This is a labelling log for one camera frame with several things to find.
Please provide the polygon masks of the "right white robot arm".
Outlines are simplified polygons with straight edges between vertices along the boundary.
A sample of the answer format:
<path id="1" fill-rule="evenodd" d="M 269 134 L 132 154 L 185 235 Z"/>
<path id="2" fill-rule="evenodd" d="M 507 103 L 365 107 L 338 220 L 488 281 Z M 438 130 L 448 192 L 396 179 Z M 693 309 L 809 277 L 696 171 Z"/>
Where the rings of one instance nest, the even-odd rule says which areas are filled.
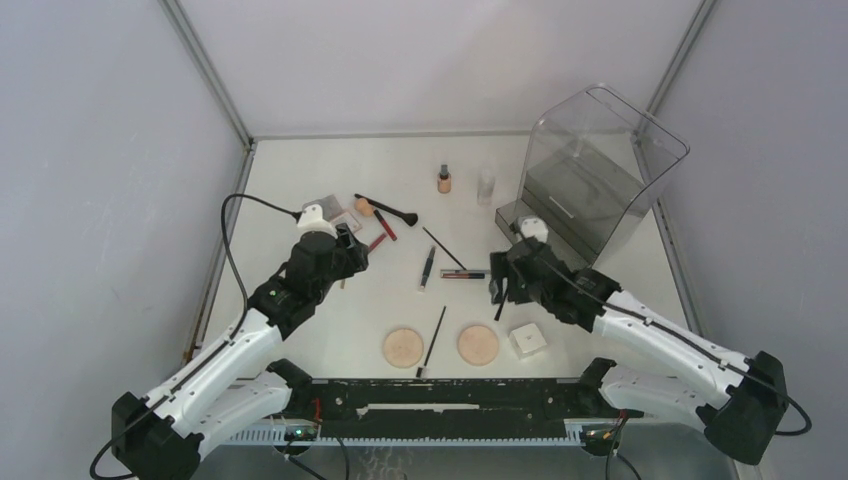
<path id="1" fill-rule="evenodd" d="M 612 278 L 591 268 L 569 269 L 535 238 L 489 258 L 493 303 L 536 303 L 558 321 L 624 345 L 670 371 L 645 374 L 597 359 L 604 372 L 577 391 L 584 412 L 641 411 L 701 431 L 737 462 L 761 462 L 790 405 L 778 358 L 765 351 L 749 357 L 683 329 Z"/>

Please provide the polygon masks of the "clear eyeshadow palette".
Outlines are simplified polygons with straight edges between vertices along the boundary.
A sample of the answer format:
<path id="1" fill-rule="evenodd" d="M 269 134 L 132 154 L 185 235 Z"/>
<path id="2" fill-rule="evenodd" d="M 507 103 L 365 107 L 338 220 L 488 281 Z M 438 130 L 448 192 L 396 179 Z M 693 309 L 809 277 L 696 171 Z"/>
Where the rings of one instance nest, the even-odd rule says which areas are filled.
<path id="1" fill-rule="evenodd" d="M 314 200 L 311 204 L 319 205 L 322 209 L 322 215 L 327 219 L 333 219 L 344 212 L 344 208 L 335 195 L 328 195 Z"/>

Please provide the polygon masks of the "pink powder compact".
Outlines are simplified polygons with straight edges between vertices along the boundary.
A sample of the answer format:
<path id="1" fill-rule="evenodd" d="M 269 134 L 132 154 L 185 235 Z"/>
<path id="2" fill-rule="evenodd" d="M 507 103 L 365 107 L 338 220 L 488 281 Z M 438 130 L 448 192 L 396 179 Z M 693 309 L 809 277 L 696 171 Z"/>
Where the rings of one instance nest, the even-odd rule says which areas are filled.
<path id="1" fill-rule="evenodd" d="M 361 223 L 357 220 L 355 215 L 350 210 L 343 210 L 340 214 L 335 216 L 330 223 L 334 227 L 338 227 L 340 225 L 346 225 L 347 229 L 353 233 L 357 233 L 362 229 Z"/>

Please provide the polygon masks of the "clear acrylic organizer box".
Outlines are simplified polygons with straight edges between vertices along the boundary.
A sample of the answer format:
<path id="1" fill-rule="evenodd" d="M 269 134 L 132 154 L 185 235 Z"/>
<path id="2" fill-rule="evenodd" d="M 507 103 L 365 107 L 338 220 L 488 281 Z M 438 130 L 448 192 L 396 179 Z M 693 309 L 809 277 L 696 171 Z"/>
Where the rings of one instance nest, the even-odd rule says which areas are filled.
<path id="1" fill-rule="evenodd" d="M 536 216 L 570 269 L 592 266 L 627 243 L 689 152 L 651 113 L 591 85 L 537 120 L 517 197 L 495 223 L 515 243 L 519 219 Z"/>

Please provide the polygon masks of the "round powder puff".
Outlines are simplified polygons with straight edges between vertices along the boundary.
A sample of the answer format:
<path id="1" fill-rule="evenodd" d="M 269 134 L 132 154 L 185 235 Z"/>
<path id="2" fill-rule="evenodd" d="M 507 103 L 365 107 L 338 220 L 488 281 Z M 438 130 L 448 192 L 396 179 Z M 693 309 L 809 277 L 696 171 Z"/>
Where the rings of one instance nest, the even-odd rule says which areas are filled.
<path id="1" fill-rule="evenodd" d="M 384 359 L 398 369 L 416 366 L 423 356 L 421 335 L 410 328 L 399 328 L 390 332 L 383 342 Z"/>
<path id="2" fill-rule="evenodd" d="M 472 325 L 460 333 L 457 351 L 467 364 L 475 367 L 486 366 L 498 356 L 499 340 L 491 328 Z"/>

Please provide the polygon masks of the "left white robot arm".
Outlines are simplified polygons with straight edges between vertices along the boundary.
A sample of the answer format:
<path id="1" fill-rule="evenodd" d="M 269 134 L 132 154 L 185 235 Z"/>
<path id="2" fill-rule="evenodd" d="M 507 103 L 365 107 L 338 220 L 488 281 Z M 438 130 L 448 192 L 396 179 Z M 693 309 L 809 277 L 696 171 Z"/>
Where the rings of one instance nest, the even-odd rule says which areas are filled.
<path id="1" fill-rule="evenodd" d="M 142 397 L 127 392 L 113 404 L 113 456 L 137 479 L 188 479 L 253 422 L 281 411 L 305 414 L 313 392 L 288 360 L 271 362 L 241 387 L 233 383 L 311 318 L 335 282 L 367 267 L 367 245 L 346 226 L 305 231 L 209 349 Z"/>

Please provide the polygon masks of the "beige makeup sponge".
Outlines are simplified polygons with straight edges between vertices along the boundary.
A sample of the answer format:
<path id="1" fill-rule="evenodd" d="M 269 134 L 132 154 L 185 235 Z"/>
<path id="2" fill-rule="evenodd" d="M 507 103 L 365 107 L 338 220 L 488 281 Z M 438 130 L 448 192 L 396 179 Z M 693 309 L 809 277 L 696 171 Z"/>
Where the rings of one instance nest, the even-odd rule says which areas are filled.
<path id="1" fill-rule="evenodd" d="M 355 203 L 354 203 L 354 208 L 357 212 L 359 212 L 364 217 L 373 217 L 374 216 L 375 208 L 365 198 L 357 198 Z"/>

